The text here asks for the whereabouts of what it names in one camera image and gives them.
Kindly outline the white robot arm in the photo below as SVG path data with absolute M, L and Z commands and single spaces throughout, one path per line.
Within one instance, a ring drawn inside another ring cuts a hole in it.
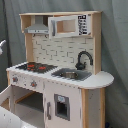
M 6 87 L 0 93 L 0 128 L 23 128 L 23 121 L 16 116 L 11 110 L 3 108 L 1 104 L 6 100 L 9 100 L 9 108 L 13 109 L 13 95 L 12 86 Z

